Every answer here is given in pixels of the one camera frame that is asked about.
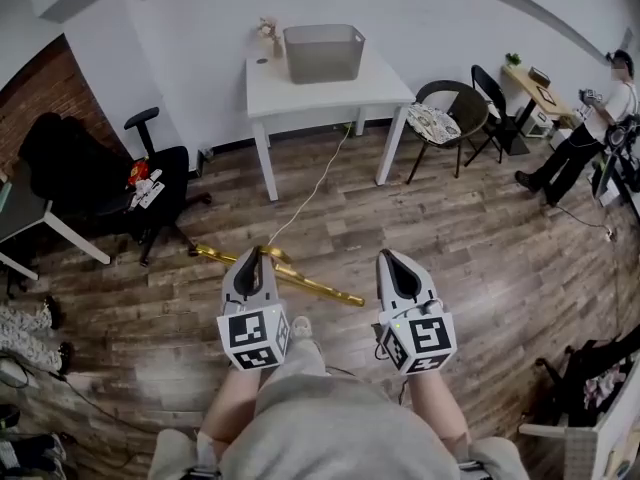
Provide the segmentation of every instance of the camouflage pants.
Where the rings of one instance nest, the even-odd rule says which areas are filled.
[[[62,367],[60,353],[30,334],[50,327],[47,307],[30,315],[0,305],[0,349],[19,354],[43,370],[57,372]]]

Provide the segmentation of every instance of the gold pole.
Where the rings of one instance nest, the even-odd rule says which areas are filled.
[[[220,252],[206,245],[197,245],[196,252],[201,256],[219,261],[221,263],[224,263],[225,265],[233,265],[238,260],[237,256]],[[260,252],[263,254],[268,254],[274,258],[278,258],[286,263],[291,263],[291,259],[289,258],[289,256],[287,256],[287,254],[281,249],[264,246],[260,247]],[[314,295],[321,295],[323,297],[337,300],[338,302],[342,302],[343,304],[349,304],[350,306],[356,306],[359,308],[364,306],[364,299],[362,297],[351,295],[346,292],[341,292],[336,290],[335,288],[331,288],[330,286],[316,283],[311,279],[307,279],[292,268],[281,265],[279,263],[275,263],[274,267],[276,271],[276,277],[278,277],[278,279],[281,279],[285,283],[288,283],[292,286],[297,286],[298,288],[302,288],[303,290]]]

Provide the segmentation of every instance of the tabletop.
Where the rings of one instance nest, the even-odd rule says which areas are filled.
[[[514,80],[520,87],[522,87],[531,98],[537,103],[540,109],[549,116],[572,116],[573,110],[566,105],[560,96],[556,92],[554,92],[551,86],[542,87],[537,84],[531,78],[529,78],[529,72],[524,68],[517,68],[513,66],[502,66],[502,70],[512,79]],[[553,103],[549,103],[542,97],[538,88],[542,88],[546,90],[553,100],[556,102],[555,105]]]
[[[287,59],[258,64],[247,59],[247,113],[258,118],[314,108],[408,104],[415,95],[370,45],[365,45],[358,78],[348,82],[296,85]]]
[[[31,171],[20,161],[13,169],[11,192],[0,212],[0,242],[42,221],[47,201],[31,191]]]

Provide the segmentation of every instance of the white marker cube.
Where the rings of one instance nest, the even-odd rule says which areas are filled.
[[[394,366],[406,375],[439,370],[458,350],[450,313],[394,318],[381,343]]]
[[[281,304],[218,317],[224,351],[239,370],[259,370],[284,362],[289,323]]]

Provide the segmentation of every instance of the gray plastic bin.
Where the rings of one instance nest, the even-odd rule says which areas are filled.
[[[365,38],[351,25],[307,25],[284,29],[294,84],[355,80]]]

